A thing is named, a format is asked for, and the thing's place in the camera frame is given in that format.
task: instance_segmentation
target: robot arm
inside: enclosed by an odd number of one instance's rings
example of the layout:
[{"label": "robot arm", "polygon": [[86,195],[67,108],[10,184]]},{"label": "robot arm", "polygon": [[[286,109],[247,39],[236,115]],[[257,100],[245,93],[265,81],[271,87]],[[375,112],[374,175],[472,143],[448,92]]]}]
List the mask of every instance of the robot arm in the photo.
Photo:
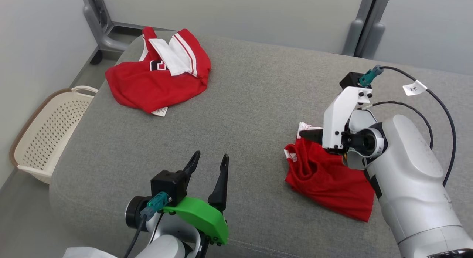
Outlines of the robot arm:
[{"label": "robot arm", "polygon": [[372,90],[346,83],[341,82],[342,93],[324,113],[324,129],[301,131],[301,137],[342,155],[348,167],[365,170],[403,258],[471,257],[473,241],[442,185],[443,170],[416,126],[403,115],[379,123],[371,112],[354,110],[356,103],[369,102]]},{"label": "robot arm", "polygon": [[184,170],[162,170],[151,180],[152,196],[135,196],[129,202],[126,224],[152,235],[137,258],[204,258],[209,244],[227,243],[228,226],[223,211],[227,204],[228,155],[223,156],[220,175],[208,203],[187,197],[186,192],[199,157],[200,152],[195,152]]}]

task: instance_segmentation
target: teal connector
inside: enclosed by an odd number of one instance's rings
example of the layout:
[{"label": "teal connector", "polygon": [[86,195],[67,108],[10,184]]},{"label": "teal connector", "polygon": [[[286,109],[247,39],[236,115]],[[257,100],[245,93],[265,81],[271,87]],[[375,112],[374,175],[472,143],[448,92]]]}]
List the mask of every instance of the teal connector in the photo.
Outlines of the teal connector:
[{"label": "teal connector", "polygon": [[376,65],[373,69],[370,69],[365,75],[360,78],[359,82],[361,86],[368,87],[375,79],[375,77],[383,72],[384,70],[380,69],[380,65]]},{"label": "teal connector", "polygon": [[146,204],[145,209],[140,214],[142,217],[146,215],[146,221],[149,221],[157,211],[162,210],[170,201],[171,198],[167,196],[167,193],[160,192]]}]

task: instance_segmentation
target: basket handle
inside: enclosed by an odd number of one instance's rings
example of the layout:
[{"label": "basket handle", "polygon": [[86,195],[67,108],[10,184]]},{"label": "basket handle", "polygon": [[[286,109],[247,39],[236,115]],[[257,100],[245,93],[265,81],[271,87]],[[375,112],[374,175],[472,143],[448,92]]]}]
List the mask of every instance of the basket handle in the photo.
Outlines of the basket handle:
[{"label": "basket handle", "polygon": [[17,167],[18,167],[18,169],[21,169],[24,172],[31,172],[31,173],[34,173],[34,174],[41,175],[43,177],[51,177],[52,176],[52,173],[50,173],[50,172],[45,172],[44,170],[34,169],[33,167],[28,167],[28,166],[24,166],[24,165],[18,165]]},{"label": "basket handle", "polygon": [[78,91],[78,90],[86,90],[86,91],[90,91],[90,92],[93,92],[93,93],[97,93],[98,90],[93,88],[93,87],[90,87],[90,86],[86,86],[86,85],[79,85],[79,86],[76,86],[74,88],[71,89],[73,92],[75,91]]}]

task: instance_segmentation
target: red cloth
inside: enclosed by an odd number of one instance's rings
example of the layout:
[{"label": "red cloth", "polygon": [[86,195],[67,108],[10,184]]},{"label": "red cloth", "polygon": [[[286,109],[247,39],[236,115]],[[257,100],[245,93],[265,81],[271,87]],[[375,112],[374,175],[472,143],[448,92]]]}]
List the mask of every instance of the red cloth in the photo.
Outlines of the red cloth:
[{"label": "red cloth", "polygon": [[130,108],[151,113],[159,108],[184,102],[207,88],[211,62],[197,39],[183,29],[173,36],[174,55],[190,67],[189,72],[171,76],[173,61],[161,60],[159,50],[149,42],[156,34],[150,27],[143,29],[145,48],[143,61],[124,62],[105,73],[115,100]]},{"label": "red cloth", "polygon": [[284,150],[289,162],[286,182],[294,191],[337,213],[368,222],[375,192],[363,171],[344,166],[341,156],[328,154],[321,145],[304,138],[298,137],[295,145]]}]

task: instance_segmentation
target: gray cushion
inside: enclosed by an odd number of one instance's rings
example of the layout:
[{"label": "gray cushion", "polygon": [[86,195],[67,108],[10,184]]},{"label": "gray cushion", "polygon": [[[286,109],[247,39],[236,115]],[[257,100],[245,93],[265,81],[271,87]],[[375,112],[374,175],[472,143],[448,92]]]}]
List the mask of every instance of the gray cushion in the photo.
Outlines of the gray cushion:
[{"label": "gray cushion", "polygon": [[[169,40],[172,32],[157,32]],[[115,102],[107,83],[78,124],[53,175],[50,199],[65,226],[87,244],[123,256],[135,230],[124,212],[135,195],[149,195],[149,180],[163,169],[181,170],[201,151],[188,196],[203,200],[213,190],[223,154],[230,157],[224,212],[229,244],[211,246],[208,257],[397,257],[395,240],[375,202],[364,223],[336,214],[291,191],[283,148],[293,143],[298,123],[323,124],[325,108],[349,72],[380,62],[319,51],[197,36],[212,61],[205,92],[156,117]],[[138,37],[119,62],[136,61]],[[453,206],[473,234],[471,126],[473,77],[399,66],[431,88],[450,109],[458,132],[455,166],[447,185]],[[397,100],[430,120],[434,151],[446,169],[451,133],[441,107],[427,93],[407,97],[410,81],[386,70],[373,85],[372,102]],[[374,108],[378,120],[395,113],[423,121],[402,106]],[[144,247],[142,233],[135,252]]]}]

